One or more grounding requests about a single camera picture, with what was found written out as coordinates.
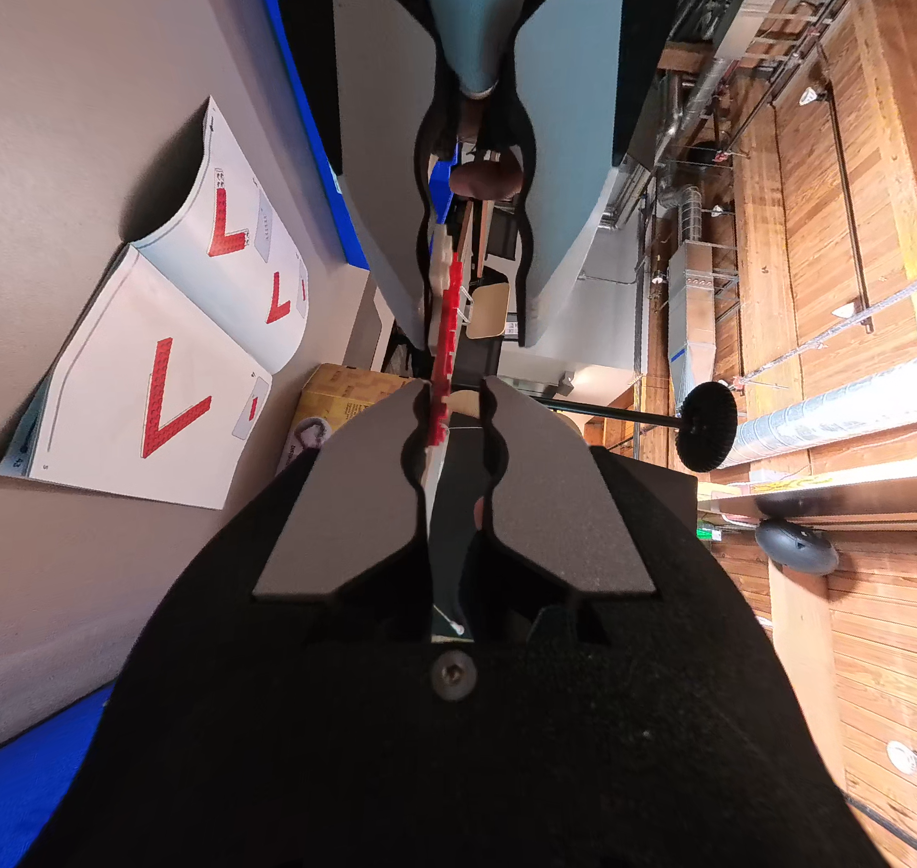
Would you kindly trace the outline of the yellow white lego box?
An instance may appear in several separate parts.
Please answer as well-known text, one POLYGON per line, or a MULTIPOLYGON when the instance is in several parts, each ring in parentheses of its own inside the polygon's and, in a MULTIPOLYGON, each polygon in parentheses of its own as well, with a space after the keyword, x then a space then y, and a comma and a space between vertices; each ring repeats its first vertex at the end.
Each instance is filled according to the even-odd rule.
POLYGON ((281 450, 276 475, 287 469, 306 450, 321 450, 345 427, 357 429, 361 450, 371 456, 403 447, 416 419, 405 425, 400 415, 384 412, 381 423, 353 424, 367 409, 389 398, 414 379, 392 373, 361 370, 332 363, 320 365, 305 382, 296 405, 289 433, 281 450))

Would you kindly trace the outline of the long red lego plate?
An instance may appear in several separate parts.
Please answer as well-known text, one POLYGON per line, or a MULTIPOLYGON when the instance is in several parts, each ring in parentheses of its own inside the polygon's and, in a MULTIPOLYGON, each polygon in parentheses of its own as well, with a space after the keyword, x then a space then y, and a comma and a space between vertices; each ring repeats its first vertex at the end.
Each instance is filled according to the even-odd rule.
POLYGON ((462 261, 458 253, 454 252, 448 266, 448 286, 443 294, 437 333, 437 351, 431 379, 428 448, 441 445, 446 440, 448 432, 447 400, 451 393, 451 380, 458 346, 463 272, 462 261))

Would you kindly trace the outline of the small square white lego plate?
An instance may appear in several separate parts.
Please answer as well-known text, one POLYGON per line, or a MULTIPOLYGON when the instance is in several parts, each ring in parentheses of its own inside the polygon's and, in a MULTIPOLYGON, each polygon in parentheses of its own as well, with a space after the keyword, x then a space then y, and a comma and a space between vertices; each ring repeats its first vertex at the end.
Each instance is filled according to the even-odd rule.
POLYGON ((429 285, 430 305, 427 312, 429 330, 427 344, 433 355, 437 353, 439 328, 444 296, 450 287, 450 268, 453 262, 454 244, 448 227, 443 223, 434 225, 431 241, 429 285))

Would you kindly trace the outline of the grey metal duct pipe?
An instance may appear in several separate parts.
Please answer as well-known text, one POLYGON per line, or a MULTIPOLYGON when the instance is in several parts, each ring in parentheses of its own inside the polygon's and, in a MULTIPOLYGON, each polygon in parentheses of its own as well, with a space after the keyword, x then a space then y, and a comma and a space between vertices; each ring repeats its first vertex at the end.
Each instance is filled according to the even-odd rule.
POLYGON ((684 74, 666 72, 663 82, 662 126, 654 153, 654 167, 679 147, 682 138, 694 129, 703 116, 723 79, 735 66, 735 60, 714 58, 684 97, 684 74))

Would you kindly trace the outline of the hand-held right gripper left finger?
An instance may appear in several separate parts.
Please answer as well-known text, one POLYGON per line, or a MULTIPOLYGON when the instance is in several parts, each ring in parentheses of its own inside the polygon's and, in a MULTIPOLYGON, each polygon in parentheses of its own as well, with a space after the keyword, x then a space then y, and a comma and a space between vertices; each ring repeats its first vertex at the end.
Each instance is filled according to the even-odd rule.
POLYGON ((254 587, 263 601, 329 599, 406 570, 432 593, 420 485, 430 385, 413 380, 320 449, 254 587))

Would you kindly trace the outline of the silver round air duct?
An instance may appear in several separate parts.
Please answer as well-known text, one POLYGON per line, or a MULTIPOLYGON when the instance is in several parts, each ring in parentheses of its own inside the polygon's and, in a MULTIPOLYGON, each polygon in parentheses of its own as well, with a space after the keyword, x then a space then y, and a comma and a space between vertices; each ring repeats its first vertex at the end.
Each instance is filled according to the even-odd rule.
POLYGON ((740 424, 719 469, 916 422, 916 360, 740 424))

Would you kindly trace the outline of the lego instruction booklet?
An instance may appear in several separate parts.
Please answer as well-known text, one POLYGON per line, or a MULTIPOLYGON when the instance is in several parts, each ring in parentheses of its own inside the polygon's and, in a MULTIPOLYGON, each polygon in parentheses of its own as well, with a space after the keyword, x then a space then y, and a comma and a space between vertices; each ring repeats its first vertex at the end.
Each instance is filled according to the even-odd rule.
POLYGON ((2 475, 221 509, 309 312, 305 260, 213 96, 177 210, 107 271, 2 475))

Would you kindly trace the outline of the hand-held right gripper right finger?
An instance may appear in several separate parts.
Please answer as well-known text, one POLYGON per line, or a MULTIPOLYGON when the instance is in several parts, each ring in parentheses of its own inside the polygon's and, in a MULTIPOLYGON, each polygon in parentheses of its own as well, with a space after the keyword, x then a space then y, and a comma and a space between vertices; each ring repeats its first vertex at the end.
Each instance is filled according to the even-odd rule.
POLYGON ((499 548, 581 596, 656 587, 589 447, 556 414, 497 377, 480 384, 485 530, 499 548))

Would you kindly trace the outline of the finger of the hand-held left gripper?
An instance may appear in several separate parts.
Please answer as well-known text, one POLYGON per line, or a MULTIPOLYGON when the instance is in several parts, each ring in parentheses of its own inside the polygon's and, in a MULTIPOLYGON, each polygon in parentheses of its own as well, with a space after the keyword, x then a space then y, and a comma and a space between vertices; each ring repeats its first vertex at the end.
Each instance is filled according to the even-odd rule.
POLYGON ((523 204, 531 243, 517 278, 520 344, 567 302, 617 175, 614 121, 624 0, 544 0, 512 42, 514 86, 533 131, 523 204))
POLYGON ((379 291, 415 348, 427 349, 417 245, 427 196, 416 169, 433 101, 434 37, 397 0, 332 0, 342 171, 338 184, 379 291))

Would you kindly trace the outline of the small tan plywood chair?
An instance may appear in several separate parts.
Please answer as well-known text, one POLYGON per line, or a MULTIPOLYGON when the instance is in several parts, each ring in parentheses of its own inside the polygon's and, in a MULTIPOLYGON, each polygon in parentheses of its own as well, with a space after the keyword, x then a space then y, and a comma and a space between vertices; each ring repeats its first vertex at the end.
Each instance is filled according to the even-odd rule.
POLYGON ((471 341, 502 339, 505 334, 511 287, 504 279, 485 279, 474 290, 459 287, 458 320, 471 341))

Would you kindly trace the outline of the grey ventilation unit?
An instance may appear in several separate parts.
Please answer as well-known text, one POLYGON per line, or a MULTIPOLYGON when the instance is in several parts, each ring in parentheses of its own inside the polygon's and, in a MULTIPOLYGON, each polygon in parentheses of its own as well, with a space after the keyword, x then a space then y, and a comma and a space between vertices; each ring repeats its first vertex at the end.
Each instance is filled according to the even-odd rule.
POLYGON ((669 263, 668 346, 675 406, 714 379, 716 358, 713 250, 682 243, 669 263))

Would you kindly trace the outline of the black dome lamp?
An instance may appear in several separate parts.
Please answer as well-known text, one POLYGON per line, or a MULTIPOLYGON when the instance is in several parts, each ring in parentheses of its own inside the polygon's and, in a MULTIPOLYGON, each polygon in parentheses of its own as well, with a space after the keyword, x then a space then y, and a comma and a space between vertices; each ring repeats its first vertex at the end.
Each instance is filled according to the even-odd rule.
POLYGON ((839 553, 819 530, 785 519, 765 519, 754 536, 769 560, 797 573, 827 576, 839 567, 839 553))

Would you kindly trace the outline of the person's left hand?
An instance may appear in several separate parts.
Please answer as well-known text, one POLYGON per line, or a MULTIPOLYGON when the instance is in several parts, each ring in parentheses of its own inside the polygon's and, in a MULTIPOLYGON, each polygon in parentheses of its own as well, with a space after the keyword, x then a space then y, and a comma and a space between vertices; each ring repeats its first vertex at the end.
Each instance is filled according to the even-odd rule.
POLYGON ((450 173, 454 195, 477 201, 509 200, 521 192, 522 167, 514 152, 500 152, 497 161, 482 159, 462 163, 450 173))

